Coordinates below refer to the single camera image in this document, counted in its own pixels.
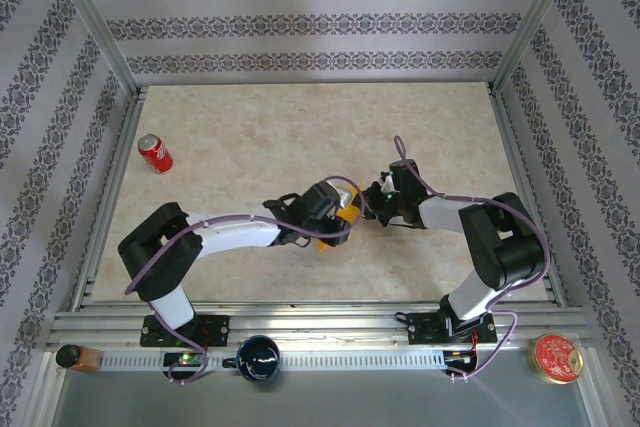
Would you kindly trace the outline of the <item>yellow square paper sheet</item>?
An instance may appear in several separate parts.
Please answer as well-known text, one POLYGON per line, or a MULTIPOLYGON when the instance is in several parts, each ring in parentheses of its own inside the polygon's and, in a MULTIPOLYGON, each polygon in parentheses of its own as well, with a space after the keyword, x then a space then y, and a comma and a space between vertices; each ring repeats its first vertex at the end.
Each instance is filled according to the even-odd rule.
POLYGON ((342 220, 346 220, 350 222, 351 225, 354 223, 354 221, 356 220, 359 214, 360 214, 360 207, 359 207, 358 192, 357 192, 357 197, 353 200, 353 203, 347 209, 344 209, 344 210, 338 209, 336 212, 337 217, 341 218, 342 220))

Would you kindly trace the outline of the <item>dark blue mug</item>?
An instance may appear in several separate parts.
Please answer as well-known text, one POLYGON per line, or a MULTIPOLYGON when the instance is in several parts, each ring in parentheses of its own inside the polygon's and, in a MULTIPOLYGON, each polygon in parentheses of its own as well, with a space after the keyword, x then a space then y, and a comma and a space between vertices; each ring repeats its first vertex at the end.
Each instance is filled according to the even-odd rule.
POLYGON ((280 370, 281 353, 270 337, 256 335, 245 340, 234 357, 222 360, 222 367, 235 369, 249 382, 267 382, 280 370))

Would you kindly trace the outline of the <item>red soda can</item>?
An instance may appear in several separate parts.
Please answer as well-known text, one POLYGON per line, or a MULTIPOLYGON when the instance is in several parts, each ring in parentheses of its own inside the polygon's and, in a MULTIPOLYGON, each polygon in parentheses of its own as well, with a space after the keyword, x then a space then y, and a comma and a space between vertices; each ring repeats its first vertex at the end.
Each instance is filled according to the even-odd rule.
POLYGON ((137 142, 137 149, 147 165, 156 174, 168 173, 174 164, 166 144, 155 134, 146 134, 137 142))

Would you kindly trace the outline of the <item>small circuit board green light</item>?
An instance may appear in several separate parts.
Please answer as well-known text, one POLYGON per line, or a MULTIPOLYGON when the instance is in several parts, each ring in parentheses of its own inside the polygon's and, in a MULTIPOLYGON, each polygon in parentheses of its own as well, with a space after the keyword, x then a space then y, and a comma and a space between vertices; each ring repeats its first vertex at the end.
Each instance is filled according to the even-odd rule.
POLYGON ((203 356, 193 352, 168 352, 163 357, 163 367, 199 368, 203 365, 203 356))

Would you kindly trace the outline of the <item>red round tin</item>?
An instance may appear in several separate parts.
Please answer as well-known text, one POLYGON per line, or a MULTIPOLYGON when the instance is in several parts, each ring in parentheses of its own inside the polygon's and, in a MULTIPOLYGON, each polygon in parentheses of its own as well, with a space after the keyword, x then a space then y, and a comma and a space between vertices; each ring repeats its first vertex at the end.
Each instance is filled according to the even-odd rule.
POLYGON ((567 385, 576 382, 582 374, 584 360, 578 346, 569 338, 544 334, 528 346, 527 360, 537 375, 547 383, 567 385))

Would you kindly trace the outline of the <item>orange bottle with black cap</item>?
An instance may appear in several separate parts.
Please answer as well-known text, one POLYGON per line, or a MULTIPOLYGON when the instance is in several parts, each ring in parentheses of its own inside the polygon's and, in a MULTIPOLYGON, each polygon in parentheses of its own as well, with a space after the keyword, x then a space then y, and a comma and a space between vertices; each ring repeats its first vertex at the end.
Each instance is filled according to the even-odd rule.
POLYGON ((102 352, 93 347, 66 344, 58 349, 55 361, 61 368, 79 371, 96 372, 102 363, 102 352))

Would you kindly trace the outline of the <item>aluminium table edge rail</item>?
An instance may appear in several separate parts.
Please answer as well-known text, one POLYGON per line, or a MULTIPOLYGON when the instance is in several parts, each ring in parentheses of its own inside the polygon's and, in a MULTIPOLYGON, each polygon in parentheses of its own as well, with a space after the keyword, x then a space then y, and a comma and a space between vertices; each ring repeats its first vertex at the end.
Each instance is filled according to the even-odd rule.
MULTIPOLYGON (((507 302, 500 306, 518 314, 508 348, 524 348, 530 340, 559 333, 584 347, 594 336, 583 310, 559 307, 551 301, 507 302)), ((311 302, 197 303, 199 313, 227 316, 228 345, 264 334, 286 350, 399 350, 408 346, 406 327, 395 320, 398 312, 428 312, 434 303, 311 302)), ((86 344, 99 349, 138 349, 144 317, 150 309, 140 303, 98 303, 55 315, 46 341, 51 351, 61 344, 86 344)))

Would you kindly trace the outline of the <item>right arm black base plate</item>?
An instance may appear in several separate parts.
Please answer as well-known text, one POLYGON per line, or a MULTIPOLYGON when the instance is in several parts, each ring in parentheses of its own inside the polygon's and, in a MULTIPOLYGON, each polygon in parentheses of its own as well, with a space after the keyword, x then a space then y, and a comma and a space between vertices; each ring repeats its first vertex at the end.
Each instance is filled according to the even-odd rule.
POLYGON ((497 342, 494 318, 485 313, 466 321, 454 321, 437 312, 407 313, 406 327, 411 345, 453 345, 497 342))

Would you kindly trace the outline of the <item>aluminium side rail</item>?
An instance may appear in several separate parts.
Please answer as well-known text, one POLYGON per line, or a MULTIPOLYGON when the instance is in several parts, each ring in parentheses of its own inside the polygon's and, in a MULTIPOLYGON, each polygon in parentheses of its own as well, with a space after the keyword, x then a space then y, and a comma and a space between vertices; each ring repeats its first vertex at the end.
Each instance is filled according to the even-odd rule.
POLYGON ((104 185, 101 188, 98 209, 74 284, 73 296, 70 298, 68 305, 69 312, 76 313, 82 309, 87 286, 90 283, 90 279, 95 277, 99 268, 117 196, 133 144, 133 137, 137 131, 148 90, 148 86, 143 86, 139 89, 136 97, 127 106, 123 117, 108 164, 104 185))
MULTIPOLYGON (((486 83, 486 87, 517 193, 519 194, 523 205, 530 213, 532 220, 542 231, 544 238, 548 239, 535 202, 534 192, 528 181, 526 165, 520 155, 517 138, 513 133, 504 103, 502 102, 500 95, 494 92, 493 85, 490 82, 486 83)), ((549 285, 556 305, 562 308, 568 307, 568 301, 562 288, 554 259, 551 259, 550 261, 550 267, 547 270, 545 284, 549 285)))

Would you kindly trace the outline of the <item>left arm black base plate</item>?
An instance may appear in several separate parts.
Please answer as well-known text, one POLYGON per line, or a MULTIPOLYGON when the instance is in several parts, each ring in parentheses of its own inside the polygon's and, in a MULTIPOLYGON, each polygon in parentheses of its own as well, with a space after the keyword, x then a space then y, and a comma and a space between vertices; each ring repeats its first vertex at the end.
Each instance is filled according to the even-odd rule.
MULTIPOLYGON (((229 331, 228 316, 196 315, 191 321, 177 329, 184 338, 203 347, 226 347, 229 331)), ((140 345, 142 347, 186 347, 187 343, 165 329, 154 315, 144 318, 140 345)))

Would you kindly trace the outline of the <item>aluminium frame post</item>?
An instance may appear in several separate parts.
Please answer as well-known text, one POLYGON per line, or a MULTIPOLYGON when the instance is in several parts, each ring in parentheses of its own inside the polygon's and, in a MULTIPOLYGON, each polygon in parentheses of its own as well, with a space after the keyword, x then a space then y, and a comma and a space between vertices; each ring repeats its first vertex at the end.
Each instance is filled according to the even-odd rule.
POLYGON ((522 18, 515 36, 505 50, 494 79, 489 83, 490 92, 497 97, 506 87, 511 75, 539 28, 553 0, 532 0, 522 18))
POLYGON ((95 0, 71 1, 122 88, 128 96, 136 96, 140 86, 95 0))

